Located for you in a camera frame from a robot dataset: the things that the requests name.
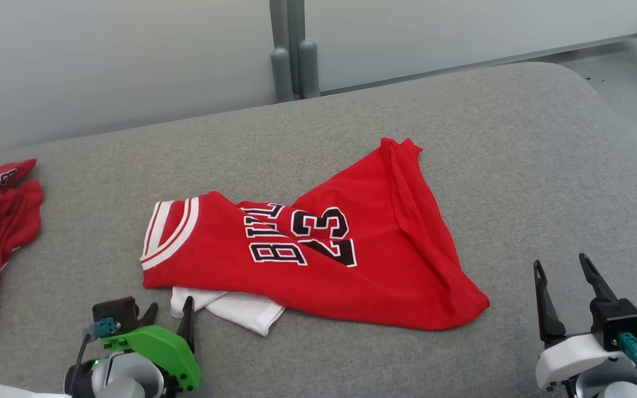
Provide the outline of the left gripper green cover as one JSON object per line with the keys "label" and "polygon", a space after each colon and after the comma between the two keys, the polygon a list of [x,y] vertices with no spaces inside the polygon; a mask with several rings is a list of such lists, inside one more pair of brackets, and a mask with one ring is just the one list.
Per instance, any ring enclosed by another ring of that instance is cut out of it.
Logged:
{"label": "left gripper green cover", "polygon": [[187,296],[177,332],[153,325],[159,305],[152,302],[139,317],[139,328],[103,337],[103,346],[113,353],[103,365],[102,385],[129,378],[145,396],[175,396],[197,390],[202,372],[195,358],[194,305],[193,297]]}

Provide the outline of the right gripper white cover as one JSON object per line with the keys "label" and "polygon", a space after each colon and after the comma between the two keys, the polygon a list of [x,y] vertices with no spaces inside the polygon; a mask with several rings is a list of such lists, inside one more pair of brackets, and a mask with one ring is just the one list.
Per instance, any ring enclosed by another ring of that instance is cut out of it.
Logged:
{"label": "right gripper white cover", "polygon": [[[579,262],[595,297],[591,305],[618,305],[619,299],[585,253]],[[566,390],[637,390],[637,342],[630,333],[611,340],[603,348],[594,335],[566,339],[548,291],[548,280],[539,260],[533,263],[539,338],[551,346],[540,355],[535,374],[540,388],[551,390],[561,383]]]}

